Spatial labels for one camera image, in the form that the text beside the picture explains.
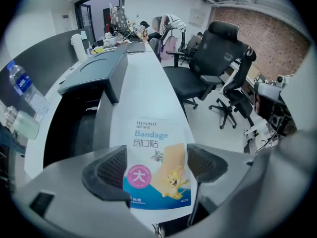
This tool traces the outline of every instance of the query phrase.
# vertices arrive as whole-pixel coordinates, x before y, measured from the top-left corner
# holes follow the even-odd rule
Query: headrest
[[[238,30],[239,26],[219,20],[213,21],[208,27],[211,33],[232,42],[238,41]]]

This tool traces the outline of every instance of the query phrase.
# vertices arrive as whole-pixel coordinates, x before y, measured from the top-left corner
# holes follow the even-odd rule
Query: pink circle label
[[[145,188],[151,182],[151,172],[143,165],[135,165],[128,172],[128,182],[134,188]]]

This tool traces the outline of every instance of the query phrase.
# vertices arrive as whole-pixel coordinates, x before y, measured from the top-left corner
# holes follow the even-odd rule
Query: white desk
[[[126,144],[123,137],[126,125],[135,118],[167,119],[183,126],[187,143],[195,143],[189,124],[175,92],[150,45],[146,52],[128,55],[128,67],[124,77],[119,103],[114,105],[110,129],[110,147]],[[69,74],[69,70],[53,85],[46,95],[50,110],[43,117],[39,135],[29,140],[25,155],[24,170],[34,178],[43,170],[44,149],[50,123],[61,100],[57,93],[59,83]],[[171,210],[138,210],[131,212],[145,225],[177,219],[193,210],[197,183],[191,176],[192,205]]]
[[[226,83],[224,84],[224,86],[221,88],[221,90],[219,91],[220,94],[223,94],[223,89],[226,85],[228,85],[234,78],[234,76],[237,74],[238,70],[239,70],[239,64],[237,64],[236,62],[233,62],[230,67],[234,69],[233,73],[230,75],[230,77],[228,78],[228,80],[226,81]],[[254,79],[252,79],[250,76],[247,75],[246,77],[246,81],[252,86],[252,88],[254,88]]]

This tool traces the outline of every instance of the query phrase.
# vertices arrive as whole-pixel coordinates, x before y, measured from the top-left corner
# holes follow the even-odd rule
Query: person
[[[161,20],[162,20],[162,17],[155,17],[152,20],[152,29],[153,29],[154,33],[148,35],[148,38],[147,38],[148,42],[150,42],[150,40],[152,38],[160,39],[162,37],[162,35],[159,34],[159,27],[160,27]]]
[[[196,49],[200,42],[202,41],[203,34],[198,32],[197,35],[194,35],[188,42],[186,47],[186,52],[190,53],[192,50]]]
[[[153,30],[151,29],[150,25],[146,21],[141,21],[141,26],[144,26],[144,29],[147,30],[148,34],[152,34]]]

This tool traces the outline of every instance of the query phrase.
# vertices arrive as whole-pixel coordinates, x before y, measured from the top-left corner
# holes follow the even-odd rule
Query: black office chair
[[[167,52],[174,55],[174,66],[164,67],[164,71],[183,109],[183,103],[194,105],[196,109],[198,104],[194,98],[203,101],[222,83],[219,76],[247,50],[248,46],[237,39],[238,30],[238,26],[230,23],[212,22],[189,63],[190,69],[178,66],[179,56],[184,53]]]
[[[254,50],[251,48],[248,48],[248,50],[244,53],[241,59],[241,64],[239,66],[238,73],[235,75],[233,78],[233,81],[231,81],[228,85],[226,85],[223,89],[223,95],[229,99],[229,104],[230,106],[226,106],[221,99],[217,99],[217,103],[221,103],[222,107],[220,106],[215,106],[215,105],[210,105],[209,109],[211,110],[212,108],[220,109],[224,111],[224,118],[223,118],[223,123],[220,126],[220,129],[223,129],[224,125],[226,124],[227,117],[229,116],[231,120],[233,121],[234,125],[232,126],[234,129],[237,127],[237,122],[234,119],[232,115],[232,108],[234,112],[239,111],[241,115],[248,119],[249,123],[251,126],[253,126],[253,122],[250,118],[250,114],[252,112],[252,105],[248,99],[247,96],[245,96],[243,93],[241,93],[237,88],[243,86],[249,68],[251,66],[251,63],[255,61],[257,58],[257,55]]]

